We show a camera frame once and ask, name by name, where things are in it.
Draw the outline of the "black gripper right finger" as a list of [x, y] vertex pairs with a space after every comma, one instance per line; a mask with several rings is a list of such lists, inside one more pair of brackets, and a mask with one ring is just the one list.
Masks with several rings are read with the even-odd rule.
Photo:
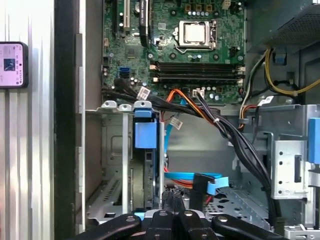
[[174, 231], [177, 240], [283, 240], [284, 237], [228, 214], [205, 223], [195, 210], [185, 208], [181, 193], [174, 194]]

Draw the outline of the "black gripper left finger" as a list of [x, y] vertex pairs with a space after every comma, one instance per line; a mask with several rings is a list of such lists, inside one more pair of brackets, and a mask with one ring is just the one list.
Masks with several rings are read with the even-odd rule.
[[133, 213], [122, 214], [88, 231], [73, 240], [171, 240], [173, 238], [174, 195], [162, 193], [162, 209], [149, 210], [144, 218]]

